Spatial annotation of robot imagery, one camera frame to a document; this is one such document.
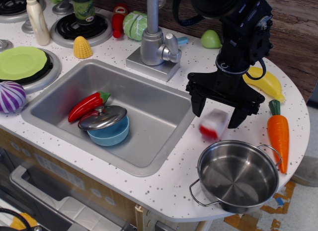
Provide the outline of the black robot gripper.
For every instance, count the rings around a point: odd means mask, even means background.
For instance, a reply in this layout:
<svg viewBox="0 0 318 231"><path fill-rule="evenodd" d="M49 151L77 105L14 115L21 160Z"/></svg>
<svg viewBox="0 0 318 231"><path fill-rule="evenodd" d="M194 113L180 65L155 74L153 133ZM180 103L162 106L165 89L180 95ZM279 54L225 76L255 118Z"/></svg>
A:
<svg viewBox="0 0 318 231"><path fill-rule="evenodd" d="M228 124L229 129L237 128L251 114L257 114L265 98L247 85L243 75L251 65L260 62L263 75L265 65L262 50L247 51L222 49L216 58L217 70L212 73L189 73L186 91L191 95L192 112L200 117L206 99L234 108Z"/></svg>

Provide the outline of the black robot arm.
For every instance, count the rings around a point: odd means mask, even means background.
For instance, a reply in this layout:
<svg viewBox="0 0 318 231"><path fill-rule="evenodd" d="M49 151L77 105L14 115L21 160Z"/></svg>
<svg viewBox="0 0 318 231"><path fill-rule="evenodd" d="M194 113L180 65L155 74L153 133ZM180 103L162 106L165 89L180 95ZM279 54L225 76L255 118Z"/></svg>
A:
<svg viewBox="0 0 318 231"><path fill-rule="evenodd" d="M222 47L216 57L217 71L189 73L186 91L191 95L192 111L200 116L206 99L234 107L228 128L237 128L247 116L257 114L265 101L263 95L243 80L266 74L263 58L269 55L272 8L266 0L190 0L198 13L179 19L181 0L173 0L173 17L181 26L196 24L205 18L218 18L222 23Z"/></svg>

